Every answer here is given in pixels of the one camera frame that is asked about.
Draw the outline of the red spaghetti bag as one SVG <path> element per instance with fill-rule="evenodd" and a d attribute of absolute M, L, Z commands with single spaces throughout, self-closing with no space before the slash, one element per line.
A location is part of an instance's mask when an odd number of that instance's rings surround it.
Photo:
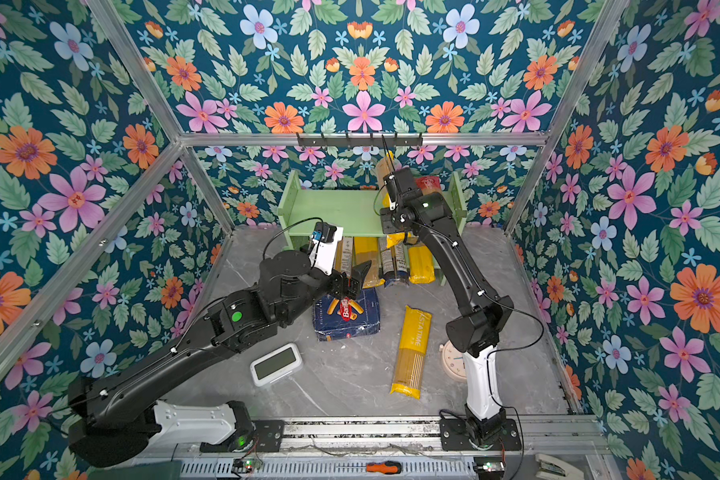
<path fill-rule="evenodd" d="M 439 193 L 443 191 L 441 180 L 438 176 L 416 177 L 415 183 L 423 195 Z"/>

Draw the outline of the blue Barilla rigatoni box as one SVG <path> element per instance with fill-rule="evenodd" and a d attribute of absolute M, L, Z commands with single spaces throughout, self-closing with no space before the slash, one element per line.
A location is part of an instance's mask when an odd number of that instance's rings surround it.
<path fill-rule="evenodd" d="M 381 312 L 376 289 L 363 289 L 357 299 L 324 296 L 313 307 L 313 327 L 319 341 L 379 333 Z"/>

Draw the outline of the clear spaghetti bag blue end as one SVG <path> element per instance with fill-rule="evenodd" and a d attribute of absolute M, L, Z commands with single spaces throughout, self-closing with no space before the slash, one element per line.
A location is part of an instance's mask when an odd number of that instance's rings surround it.
<path fill-rule="evenodd" d="M 383 286 L 407 284 L 410 273 L 403 242 L 387 236 L 379 241 L 379 246 Z"/>

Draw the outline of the yellow-banded spaghetti bag barcode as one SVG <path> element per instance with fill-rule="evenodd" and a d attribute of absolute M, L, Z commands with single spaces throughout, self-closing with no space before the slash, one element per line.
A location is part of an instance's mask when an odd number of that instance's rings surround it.
<path fill-rule="evenodd" d="M 436 279 L 434 257 L 424 245 L 408 248 L 409 280 L 413 284 L 430 284 Z"/>

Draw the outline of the red-ended spaghetti bag white label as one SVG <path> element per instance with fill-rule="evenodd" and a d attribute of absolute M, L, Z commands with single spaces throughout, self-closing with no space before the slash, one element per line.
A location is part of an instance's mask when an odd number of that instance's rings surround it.
<path fill-rule="evenodd" d="M 347 276 L 351 275 L 354 264 L 354 239 L 344 236 L 336 249 L 334 268 Z"/>

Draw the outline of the yellow spaghetti bag long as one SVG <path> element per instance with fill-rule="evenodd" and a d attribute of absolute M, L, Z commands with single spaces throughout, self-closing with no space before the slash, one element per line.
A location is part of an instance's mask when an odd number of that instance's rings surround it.
<path fill-rule="evenodd" d="M 370 269 L 365 276 L 363 288 L 375 288 L 384 284 L 380 274 L 380 250 L 378 237 L 355 237 L 354 257 L 355 264 L 360 265 L 370 262 Z"/>

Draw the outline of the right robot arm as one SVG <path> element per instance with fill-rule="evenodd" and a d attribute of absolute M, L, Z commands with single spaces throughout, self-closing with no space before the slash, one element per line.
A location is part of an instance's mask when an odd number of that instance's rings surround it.
<path fill-rule="evenodd" d="M 383 231 L 417 237 L 437 261 L 456 300 L 458 316 L 447 323 L 446 333 L 463 354 L 466 369 L 465 433 L 474 446 L 486 448 L 499 439 L 506 421 L 496 351 L 513 301 L 499 295 L 480 272 L 441 193 L 423 193 L 409 168 L 386 175 L 384 186 L 390 205 L 381 210 Z"/>

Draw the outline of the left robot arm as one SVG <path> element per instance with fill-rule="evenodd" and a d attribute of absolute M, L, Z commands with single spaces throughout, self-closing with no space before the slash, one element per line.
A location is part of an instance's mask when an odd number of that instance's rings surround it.
<path fill-rule="evenodd" d="M 203 370 L 275 336 L 326 295 L 356 297 L 370 262 L 349 274 L 323 271 L 301 251 L 282 251 L 259 265 L 253 286 L 212 303 L 187 330 L 120 373 L 78 379 L 68 389 L 79 417 L 70 426 L 68 447 L 88 464 L 121 464 L 157 446 L 200 444 L 242 451 L 255 431 L 245 405 L 181 406 L 164 396 Z"/>

